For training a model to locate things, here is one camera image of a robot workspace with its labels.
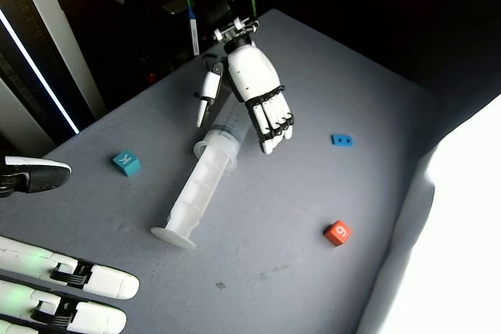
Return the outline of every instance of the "table surface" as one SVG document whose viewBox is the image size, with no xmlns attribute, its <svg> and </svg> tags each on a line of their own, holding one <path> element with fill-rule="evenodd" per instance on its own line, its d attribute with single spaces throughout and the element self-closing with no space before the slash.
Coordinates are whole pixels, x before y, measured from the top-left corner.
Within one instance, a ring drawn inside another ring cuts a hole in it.
<svg viewBox="0 0 501 334">
<path fill-rule="evenodd" d="M 271 156 L 247 136 L 192 232 L 197 250 L 161 242 L 150 227 L 166 224 L 207 130 L 195 128 L 200 57 L 47 155 L 72 166 L 63 187 L 0 202 L 0 234 L 139 278 L 132 300 L 101 299 L 126 312 L 124 332 L 344 333 L 362 313 L 431 98 L 275 10 L 254 39 L 287 87 L 294 136 Z M 332 134 L 351 135 L 354 146 L 332 145 Z M 142 164 L 131 178 L 111 163 L 124 149 Z M 352 233 L 335 248 L 323 230 L 338 219 Z"/>
</svg>

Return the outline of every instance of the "led light strip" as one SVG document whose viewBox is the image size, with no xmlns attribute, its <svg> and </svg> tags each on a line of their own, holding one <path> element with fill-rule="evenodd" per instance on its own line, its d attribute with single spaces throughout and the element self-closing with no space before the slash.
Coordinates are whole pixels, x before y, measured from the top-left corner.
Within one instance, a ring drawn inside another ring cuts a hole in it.
<svg viewBox="0 0 501 334">
<path fill-rule="evenodd" d="M 12 39 L 14 40 L 14 42 L 16 43 L 17 48 L 21 51 L 21 54 L 23 54 L 23 56 L 26 59 L 26 61 L 28 62 L 28 64 L 30 64 L 30 67 L 34 71 L 34 74 L 37 75 L 38 80 L 40 80 L 40 82 L 43 85 L 44 89 L 48 92 L 48 94 L 50 95 L 50 98 L 56 104 L 57 108 L 62 113 L 62 115 L 64 116 L 64 118 L 68 122 L 68 124 L 70 125 L 71 129 L 73 129 L 73 131 L 75 132 L 75 134 L 78 135 L 78 133 L 80 133 L 80 131 L 78 130 L 77 126 L 71 120 L 70 115 L 68 115 L 68 113 L 64 109 L 63 105 L 61 105 L 61 102 L 57 99 L 56 95 L 54 94 L 54 92 L 50 88 L 50 86 L 47 83 L 47 81 L 41 75 L 40 70 L 35 65 L 35 63 L 34 63 L 33 59 L 31 58 L 30 54 L 28 54 L 28 51 L 26 51 L 26 49 L 24 48 L 23 43 L 21 43 L 21 40 L 17 37 L 16 32 L 13 30 L 13 27 L 10 25 L 9 21 L 7 20 L 7 18 L 5 17 L 5 15 L 3 14 L 3 11 L 1 9 L 0 9 L 0 20 L 2 21 L 4 27 L 7 29 L 7 31 L 9 32 L 9 34 L 12 37 Z"/>
</svg>

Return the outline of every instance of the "orange cube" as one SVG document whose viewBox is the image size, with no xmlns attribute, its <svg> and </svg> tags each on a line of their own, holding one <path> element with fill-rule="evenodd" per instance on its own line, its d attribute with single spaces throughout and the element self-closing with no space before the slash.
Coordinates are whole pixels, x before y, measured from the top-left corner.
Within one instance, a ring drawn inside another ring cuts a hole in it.
<svg viewBox="0 0 501 334">
<path fill-rule="evenodd" d="M 351 234 L 351 229 L 341 221 L 337 221 L 330 226 L 325 232 L 325 237 L 330 240 L 335 246 L 340 246 L 348 240 Z"/>
</svg>

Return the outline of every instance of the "teal cube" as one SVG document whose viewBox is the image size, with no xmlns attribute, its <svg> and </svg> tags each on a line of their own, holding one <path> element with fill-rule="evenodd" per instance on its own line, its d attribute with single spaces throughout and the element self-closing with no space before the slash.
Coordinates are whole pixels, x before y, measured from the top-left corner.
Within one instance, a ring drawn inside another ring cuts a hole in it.
<svg viewBox="0 0 501 334">
<path fill-rule="evenodd" d="M 141 169 L 138 157 L 129 151 L 124 151 L 115 156 L 113 163 L 127 176 L 132 176 Z"/>
</svg>

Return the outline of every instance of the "blue block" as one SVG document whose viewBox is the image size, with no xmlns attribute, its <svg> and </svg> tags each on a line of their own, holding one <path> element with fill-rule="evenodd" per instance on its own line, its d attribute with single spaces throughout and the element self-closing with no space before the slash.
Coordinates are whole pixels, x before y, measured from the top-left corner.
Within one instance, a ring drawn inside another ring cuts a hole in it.
<svg viewBox="0 0 501 334">
<path fill-rule="evenodd" d="M 350 146 L 353 146 L 353 140 L 351 139 L 351 136 L 348 135 L 332 135 L 332 143 L 335 146 L 342 146 L 345 148 L 349 148 Z"/>
<path fill-rule="evenodd" d="M 141 169 L 138 157 L 129 151 L 122 152 L 113 158 L 113 163 L 127 176 L 132 176 Z"/>
</svg>

